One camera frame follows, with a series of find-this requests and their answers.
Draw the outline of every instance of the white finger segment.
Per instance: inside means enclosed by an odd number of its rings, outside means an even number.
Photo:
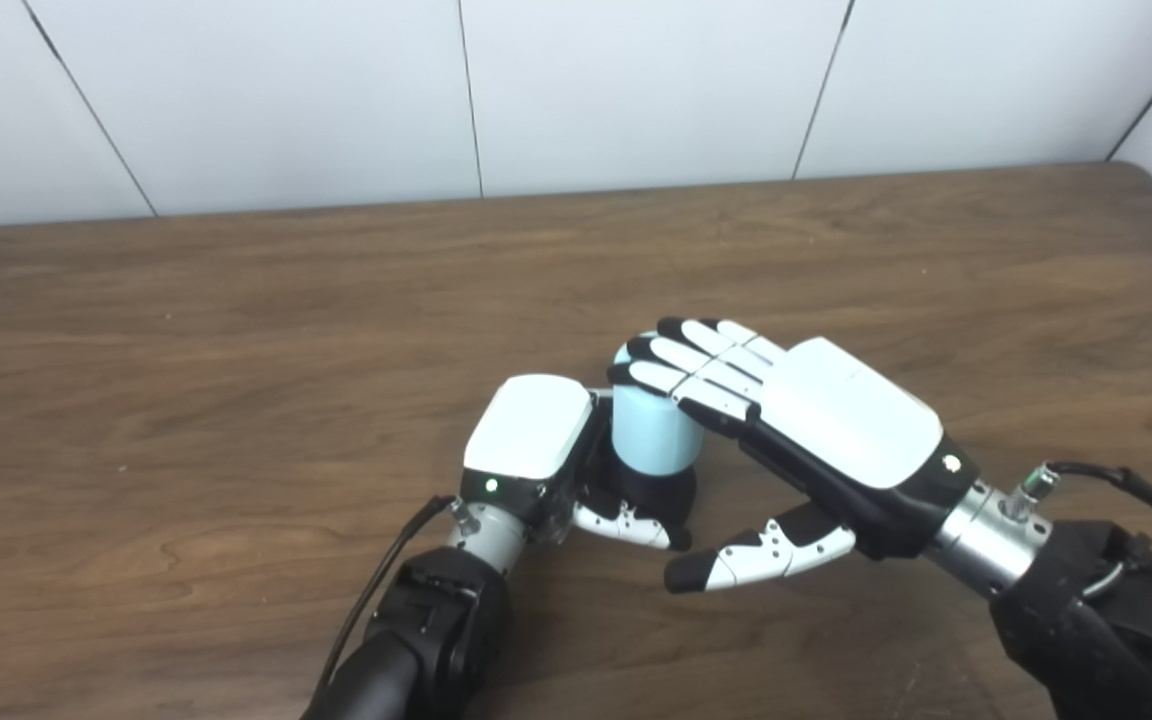
[[[698,372],[698,370],[713,361],[713,356],[705,355],[668,338],[652,338],[647,342],[647,347],[652,348],[652,355],[657,356],[658,359],[684,370],[685,373]]]
[[[763,359],[758,355],[753,355],[744,347],[734,346],[723,350],[722,354],[718,355],[718,359],[732,365],[733,367],[738,367],[742,372],[753,376],[763,381],[764,377],[772,370],[772,364],[766,359]]]
[[[758,382],[745,373],[741,373],[740,370],[732,367],[732,365],[723,363],[721,359],[712,361],[712,363],[702,367],[699,372],[696,372],[694,377],[735,392],[736,395],[741,395],[751,402],[758,402],[759,396],[763,395],[763,382]]]
[[[768,520],[767,526],[758,536],[758,546],[753,544],[730,544],[719,548],[718,561],[708,571],[705,583],[707,591],[721,588],[748,585],[763,579],[785,578],[788,575],[804,573],[820,564],[838,560],[851,551],[856,536],[851,530],[839,526],[814,544],[797,547],[785,536],[775,520]]]
[[[641,386],[652,388],[668,396],[673,388],[685,381],[688,376],[682,370],[667,367],[649,359],[636,359],[630,363],[630,377]]]
[[[598,511],[579,502],[573,507],[573,524],[588,530],[594,536],[602,536],[619,541],[644,544],[649,547],[669,547],[669,535],[657,520],[637,518],[630,505],[621,501],[621,511],[615,520],[604,518]]]
[[[714,357],[722,355],[723,350],[736,344],[700,320],[684,320],[681,329],[682,338],[687,338],[687,342],[699,347],[702,353],[708,353]]]
[[[732,342],[744,346],[746,350],[768,363],[776,363],[781,359],[781,355],[785,355],[783,347],[768,341],[736,320],[718,320],[718,332],[722,333],[725,338],[730,338]]]
[[[673,397],[675,402],[684,400],[699,402],[700,406],[712,407],[720,414],[730,415],[742,423],[749,415],[750,402],[748,400],[733,395],[715,384],[705,382],[700,378],[687,378],[679,387],[673,388],[669,397]]]

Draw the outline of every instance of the black cable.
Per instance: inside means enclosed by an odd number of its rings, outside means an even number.
[[[1142,478],[1130,468],[1107,468],[1092,465],[1089,462],[1048,462],[1047,469],[1056,475],[1083,475],[1087,478],[1105,480],[1128,495],[1152,507],[1152,483]]]
[[[391,566],[394,564],[394,560],[397,560],[399,552],[403,551],[403,546],[407,541],[410,541],[416,533],[425,526],[439,511],[442,511],[445,507],[456,500],[454,495],[442,495],[442,497],[431,497],[429,502],[425,503],[419,510],[412,515],[411,520],[407,521],[402,530],[399,530],[397,538],[394,538],[394,543],[391,544],[389,550],[385,551],[385,556],[380,559],[380,564],[376,567],[374,573],[371,574],[371,579],[367,579],[367,584],[358,593],[358,600],[353,604],[349,609],[349,614],[346,615],[344,624],[340,626],[340,632],[332,643],[332,651],[328,652],[328,661],[323,666],[323,674],[319,675],[319,683],[314,685],[314,694],[310,696],[310,705],[305,710],[305,714],[301,717],[305,720],[306,717],[313,717],[317,706],[323,702],[323,697],[326,694],[326,689],[332,684],[332,676],[335,674],[335,667],[340,661],[340,653],[344,652],[346,643],[349,642],[349,634],[353,632],[353,627],[358,624],[358,617],[362,616],[362,611],[365,609],[367,602],[371,601],[371,596],[376,593],[376,589],[380,586],[384,582],[385,575],[389,573]]]

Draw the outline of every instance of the wooden table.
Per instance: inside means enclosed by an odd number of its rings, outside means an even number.
[[[602,382],[659,314],[833,338],[998,486],[1055,456],[1152,478],[1128,165],[0,228],[0,717],[294,719],[494,388]],[[797,502],[717,439],[699,470],[702,546]],[[1046,514],[1152,533],[1100,486]],[[471,717],[1051,717],[927,562],[673,597],[664,561],[530,550]]]

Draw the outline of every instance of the robotic hand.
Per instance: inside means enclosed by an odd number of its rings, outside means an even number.
[[[506,578],[528,543],[562,541],[575,525],[649,547],[690,547],[682,523],[700,433],[675,406],[635,388],[509,378],[465,447],[460,497],[434,498],[403,528],[349,612],[302,720],[461,717],[505,645]],[[456,520],[447,543],[403,562],[361,645],[338,667],[402,544],[444,509]]]
[[[786,577],[855,547],[925,555],[990,602],[1007,655],[1061,720],[1152,720],[1152,551],[1109,521],[1047,521],[1062,473],[1152,506],[1126,469],[1040,465],[1015,492],[945,434],[931,407],[824,338],[782,348],[732,320],[666,318],[612,365],[613,386],[676,402],[809,497],[722,547],[672,561],[672,592]]]

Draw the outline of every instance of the robotic finger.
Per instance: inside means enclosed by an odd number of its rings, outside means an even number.
[[[612,365],[607,379],[614,387],[639,387],[658,397],[668,397],[702,427],[729,438],[745,432],[745,418],[751,407],[756,407],[738,392],[650,359]]]
[[[619,541],[645,544],[662,550],[691,548],[691,533],[685,528],[641,516],[641,511],[626,500],[604,491],[593,491],[577,501],[573,524],[585,532]]]
[[[664,570],[664,586],[685,593],[785,578],[838,560],[855,544],[851,530],[805,502],[768,520],[763,532],[745,530],[717,550],[672,560]]]
[[[676,367],[702,381],[736,393],[750,402],[758,402],[761,395],[761,378],[755,378],[735,365],[728,365],[726,361],[705,355],[670,338],[635,338],[628,342],[627,348],[630,357],[636,361],[650,361],[658,365]]]
[[[758,379],[763,379],[783,354],[776,343],[732,320],[662,318],[657,324],[657,332]]]

